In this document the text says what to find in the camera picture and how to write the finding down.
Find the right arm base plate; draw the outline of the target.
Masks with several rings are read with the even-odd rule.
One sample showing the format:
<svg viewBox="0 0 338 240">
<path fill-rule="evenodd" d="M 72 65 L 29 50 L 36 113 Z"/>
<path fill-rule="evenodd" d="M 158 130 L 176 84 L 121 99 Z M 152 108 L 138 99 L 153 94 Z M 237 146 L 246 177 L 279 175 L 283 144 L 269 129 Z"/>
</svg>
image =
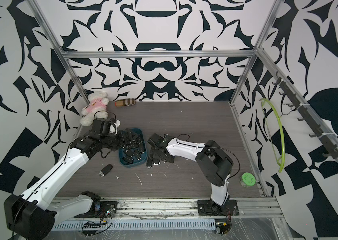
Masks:
<svg viewBox="0 0 338 240">
<path fill-rule="evenodd" d="M 197 201 L 198 214 L 200 216 L 239 216 L 236 200 L 227 200 L 223 206 L 219 206 L 212 200 Z"/>
</svg>

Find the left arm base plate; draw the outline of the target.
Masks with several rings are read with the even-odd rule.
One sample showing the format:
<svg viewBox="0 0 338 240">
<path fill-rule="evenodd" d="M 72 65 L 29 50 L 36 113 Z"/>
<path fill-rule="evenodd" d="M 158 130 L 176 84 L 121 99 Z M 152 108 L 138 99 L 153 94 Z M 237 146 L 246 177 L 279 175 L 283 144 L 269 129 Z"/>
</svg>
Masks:
<svg viewBox="0 0 338 240">
<path fill-rule="evenodd" d="M 74 216 L 75 219 L 81 218 L 100 218 L 103 219 L 108 215 L 116 213 L 118 202 L 117 201 L 96 201 L 92 203 L 90 210 L 84 214 Z"/>
</svg>

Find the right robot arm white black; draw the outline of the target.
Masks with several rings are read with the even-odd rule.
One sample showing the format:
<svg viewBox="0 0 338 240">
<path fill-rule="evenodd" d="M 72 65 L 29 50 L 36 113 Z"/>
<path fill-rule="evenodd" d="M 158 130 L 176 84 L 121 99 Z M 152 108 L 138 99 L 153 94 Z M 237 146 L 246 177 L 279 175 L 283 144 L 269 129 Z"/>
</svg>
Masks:
<svg viewBox="0 0 338 240">
<path fill-rule="evenodd" d="M 194 161 L 211 184 L 211 202 L 223 207 L 229 198 L 228 179 L 233 167 L 233 160 L 215 141 L 191 143 L 165 134 L 153 134 L 148 139 L 151 146 L 148 159 L 154 164 L 160 162 L 173 164 L 176 157 Z"/>
</svg>

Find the teal plastic storage box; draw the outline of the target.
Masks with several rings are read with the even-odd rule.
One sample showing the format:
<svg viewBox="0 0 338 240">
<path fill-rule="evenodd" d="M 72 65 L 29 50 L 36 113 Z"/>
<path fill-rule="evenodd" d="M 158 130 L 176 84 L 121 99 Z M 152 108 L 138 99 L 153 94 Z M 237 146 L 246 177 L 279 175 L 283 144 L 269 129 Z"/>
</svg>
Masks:
<svg viewBox="0 0 338 240">
<path fill-rule="evenodd" d="M 126 129 L 119 133 L 123 140 L 118 150 L 121 165 L 132 168 L 144 164 L 148 159 L 148 151 L 142 130 Z"/>
</svg>

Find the black car key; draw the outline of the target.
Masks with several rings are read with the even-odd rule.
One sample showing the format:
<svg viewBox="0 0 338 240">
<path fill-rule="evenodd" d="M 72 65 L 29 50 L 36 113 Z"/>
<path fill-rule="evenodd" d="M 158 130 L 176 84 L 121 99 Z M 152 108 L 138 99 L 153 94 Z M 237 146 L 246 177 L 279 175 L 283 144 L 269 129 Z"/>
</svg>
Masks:
<svg viewBox="0 0 338 240">
<path fill-rule="evenodd" d="M 104 177 L 104 176 L 106 176 L 112 169 L 113 169 L 113 165 L 108 164 L 108 165 L 106 165 L 104 168 L 102 168 L 102 169 L 100 170 L 99 175 L 100 175 L 101 177 Z"/>
<path fill-rule="evenodd" d="M 145 141 L 142 135 L 138 135 L 137 140 L 138 140 L 139 145 L 142 145 L 142 146 L 145 145 Z"/>
<path fill-rule="evenodd" d="M 160 165 L 160 164 L 161 164 L 160 161 L 156 161 L 156 160 L 153 161 L 153 165 L 154 165 L 154 166 L 158 166 L 158 165 Z"/>
<path fill-rule="evenodd" d="M 139 147 L 139 144 L 129 144 L 129 145 L 127 145 L 127 147 L 128 147 L 128 149 L 136 149 L 136 148 L 138 148 Z"/>
<path fill-rule="evenodd" d="M 141 153 L 140 153 L 138 150 L 134 150 L 133 153 L 134 153 L 135 159 L 136 159 L 137 161 L 140 161 L 141 158 L 142 158 Z"/>
<path fill-rule="evenodd" d="M 133 150 L 129 150 L 129 149 L 124 149 L 123 153 L 126 155 L 126 156 L 129 156 L 129 157 L 133 157 L 134 155 L 134 152 Z"/>
<path fill-rule="evenodd" d="M 143 153 L 145 153 L 145 146 L 143 145 L 143 144 L 139 144 L 139 146 L 138 146 L 138 150 L 139 150 L 139 152 L 141 153 L 141 154 L 143 154 Z"/>
</svg>

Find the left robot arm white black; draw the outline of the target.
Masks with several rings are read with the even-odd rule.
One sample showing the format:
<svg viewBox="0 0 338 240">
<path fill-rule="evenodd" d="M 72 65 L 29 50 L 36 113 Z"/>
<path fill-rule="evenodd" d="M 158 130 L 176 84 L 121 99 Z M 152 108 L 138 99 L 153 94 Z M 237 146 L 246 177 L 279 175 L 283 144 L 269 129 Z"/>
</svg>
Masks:
<svg viewBox="0 0 338 240">
<path fill-rule="evenodd" d="M 88 191 L 56 205 L 52 200 L 94 155 L 103 149 L 117 151 L 128 141 L 126 131 L 109 135 L 89 131 L 75 139 L 66 154 L 40 180 L 21 195 L 11 195 L 5 200 L 7 228 L 27 240 L 42 240 L 54 226 L 70 218 L 103 216 L 100 197 Z"/>
</svg>

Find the black flip key silver end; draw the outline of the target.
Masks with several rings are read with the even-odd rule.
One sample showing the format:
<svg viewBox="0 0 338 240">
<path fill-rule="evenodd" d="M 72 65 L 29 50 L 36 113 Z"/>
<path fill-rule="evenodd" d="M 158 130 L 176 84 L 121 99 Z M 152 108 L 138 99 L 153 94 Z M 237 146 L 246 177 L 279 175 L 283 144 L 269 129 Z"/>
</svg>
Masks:
<svg viewBox="0 0 338 240">
<path fill-rule="evenodd" d="M 152 162 L 151 159 L 147 159 L 146 166 L 147 166 L 148 169 L 151 169 L 151 168 L 152 168 L 153 162 Z"/>
</svg>

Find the black car key box front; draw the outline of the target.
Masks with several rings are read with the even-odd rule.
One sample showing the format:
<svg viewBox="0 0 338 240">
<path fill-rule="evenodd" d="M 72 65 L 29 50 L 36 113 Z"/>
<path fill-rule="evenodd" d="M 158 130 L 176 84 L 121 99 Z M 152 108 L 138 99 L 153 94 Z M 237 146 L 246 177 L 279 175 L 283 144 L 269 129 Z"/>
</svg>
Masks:
<svg viewBox="0 0 338 240">
<path fill-rule="evenodd" d="M 134 159 L 132 157 L 129 157 L 129 156 L 124 156 L 123 161 L 126 162 L 129 165 L 129 164 L 132 164 L 134 162 Z"/>
</svg>

